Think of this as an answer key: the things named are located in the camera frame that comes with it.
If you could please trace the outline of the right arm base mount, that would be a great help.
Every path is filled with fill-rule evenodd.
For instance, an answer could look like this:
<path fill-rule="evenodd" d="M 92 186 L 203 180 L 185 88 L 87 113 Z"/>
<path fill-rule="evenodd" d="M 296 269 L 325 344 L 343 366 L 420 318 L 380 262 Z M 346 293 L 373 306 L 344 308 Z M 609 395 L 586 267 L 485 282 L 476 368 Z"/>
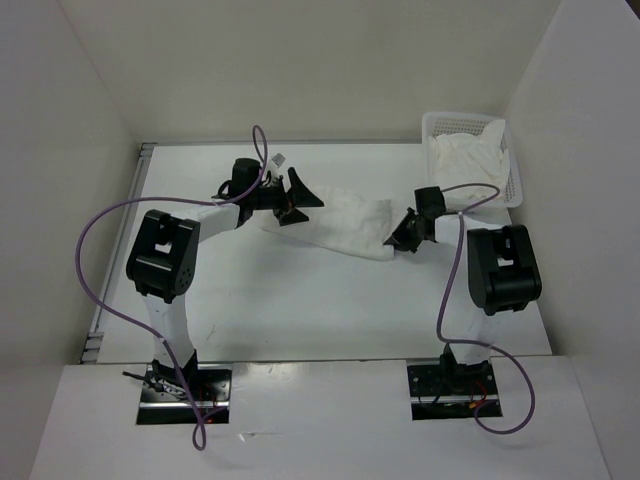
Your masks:
<path fill-rule="evenodd" d="M 494 371 L 488 361 L 465 365 L 446 346 L 437 360 L 408 363 L 408 388 L 414 421 L 502 416 Z"/>

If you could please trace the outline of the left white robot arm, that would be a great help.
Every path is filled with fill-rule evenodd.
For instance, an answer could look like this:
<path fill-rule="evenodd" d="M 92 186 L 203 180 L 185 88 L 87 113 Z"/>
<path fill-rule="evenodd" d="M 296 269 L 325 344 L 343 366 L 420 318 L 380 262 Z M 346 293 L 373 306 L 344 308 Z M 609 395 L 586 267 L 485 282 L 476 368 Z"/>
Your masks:
<path fill-rule="evenodd" d="M 322 208 L 323 200 L 300 180 L 293 167 L 289 184 L 278 165 L 263 166 L 251 158 L 234 162 L 231 178 L 221 184 L 211 206 L 171 214 L 145 213 L 126 264 L 126 275 L 144 300 L 150 326 L 159 333 L 153 374 L 176 399 L 192 397 L 199 387 L 198 359 L 190 339 L 186 293 L 194 281 L 199 245 L 243 226 L 260 210 L 273 213 L 281 227 L 305 223 L 306 208 Z"/>

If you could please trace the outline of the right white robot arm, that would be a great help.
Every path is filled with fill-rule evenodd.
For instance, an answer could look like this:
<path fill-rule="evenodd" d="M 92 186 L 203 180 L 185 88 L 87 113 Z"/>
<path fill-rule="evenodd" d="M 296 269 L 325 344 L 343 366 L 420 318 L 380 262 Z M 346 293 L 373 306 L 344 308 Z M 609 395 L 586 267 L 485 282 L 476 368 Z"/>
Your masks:
<path fill-rule="evenodd" d="M 459 210 L 447 208 L 447 193 L 472 187 L 487 189 L 489 194 Z M 524 310 L 542 293 L 542 280 L 527 228 L 474 223 L 468 217 L 472 210 L 499 194 L 497 186 L 482 182 L 417 189 L 415 206 L 407 209 L 404 218 L 384 241 L 398 252 L 415 253 L 424 242 L 455 247 L 436 319 L 436 336 L 445 344 L 445 352 L 453 357 L 438 369 L 440 385 L 450 393 L 462 392 L 470 385 L 473 370 L 486 363 L 493 353 L 504 353 L 491 338 L 493 319 L 504 312 Z M 482 323 L 469 337 L 456 338 L 445 335 L 443 326 L 462 263 L 466 264 L 466 292 L 482 314 Z"/>

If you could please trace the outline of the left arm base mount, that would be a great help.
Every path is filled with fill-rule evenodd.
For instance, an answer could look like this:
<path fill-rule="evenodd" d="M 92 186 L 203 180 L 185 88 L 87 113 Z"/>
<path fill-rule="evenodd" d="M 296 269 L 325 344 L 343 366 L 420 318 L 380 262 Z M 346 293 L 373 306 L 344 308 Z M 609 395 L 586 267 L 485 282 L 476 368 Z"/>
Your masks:
<path fill-rule="evenodd" d="M 124 371 L 123 376 L 140 383 L 138 425 L 195 425 L 196 415 L 180 384 L 161 380 L 151 365 L 143 375 Z M 232 386 L 232 367 L 200 364 L 190 385 L 193 399 L 206 424 L 227 424 Z"/>

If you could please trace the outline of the white pleated skirt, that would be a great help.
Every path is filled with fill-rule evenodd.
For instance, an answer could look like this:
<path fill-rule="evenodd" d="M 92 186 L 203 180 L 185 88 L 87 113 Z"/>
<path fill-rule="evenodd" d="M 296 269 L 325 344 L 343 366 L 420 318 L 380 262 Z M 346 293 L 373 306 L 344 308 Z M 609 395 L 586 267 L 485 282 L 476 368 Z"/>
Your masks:
<path fill-rule="evenodd" d="M 261 217 L 262 230 L 337 253 L 374 261 L 391 261 L 394 249 L 385 241 L 392 228 L 392 201 L 370 199 L 351 190 L 313 186 L 321 208 L 303 212 L 307 222 L 281 226 L 270 216 Z"/>

